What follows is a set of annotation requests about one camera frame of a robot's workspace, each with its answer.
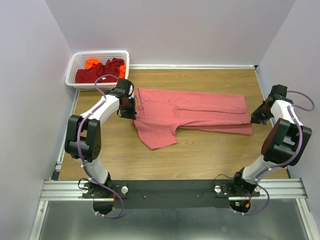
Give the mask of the pink t shirt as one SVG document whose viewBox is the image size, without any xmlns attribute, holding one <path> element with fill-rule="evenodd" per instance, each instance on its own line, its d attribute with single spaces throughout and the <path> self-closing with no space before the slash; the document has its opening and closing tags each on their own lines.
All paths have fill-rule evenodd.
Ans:
<svg viewBox="0 0 320 240">
<path fill-rule="evenodd" d="M 139 87 L 135 96 L 138 137 L 150 150 L 177 143 L 178 128 L 250 136 L 243 95 L 172 91 Z"/>
</svg>

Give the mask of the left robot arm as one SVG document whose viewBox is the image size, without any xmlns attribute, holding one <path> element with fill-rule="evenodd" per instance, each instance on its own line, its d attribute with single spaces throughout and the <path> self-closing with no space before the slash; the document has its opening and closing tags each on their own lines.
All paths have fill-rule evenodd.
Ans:
<svg viewBox="0 0 320 240">
<path fill-rule="evenodd" d="M 123 119 L 136 119 L 134 85 L 128 79 L 120 78 L 115 88 L 103 92 L 102 97 L 81 115 L 68 119 L 64 150 L 81 163 L 88 180 L 108 191 L 111 190 L 111 176 L 101 162 L 101 126 L 113 114 Z"/>
</svg>

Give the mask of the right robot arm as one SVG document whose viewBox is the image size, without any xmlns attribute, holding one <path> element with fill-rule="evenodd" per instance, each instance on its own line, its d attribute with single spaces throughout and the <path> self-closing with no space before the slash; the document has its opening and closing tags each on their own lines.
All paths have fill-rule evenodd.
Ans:
<svg viewBox="0 0 320 240">
<path fill-rule="evenodd" d="M 253 124 L 265 125 L 271 118 L 275 124 L 258 159 L 234 175 L 231 189 L 238 196 L 254 192 L 260 181 L 275 169 L 296 165 L 311 138 L 312 129 L 299 121 L 294 111 L 297 105 L 287 98 L 288 92 L 286 86 L 274 85 L 268 97 L 251 114 Z"/>
</svg>

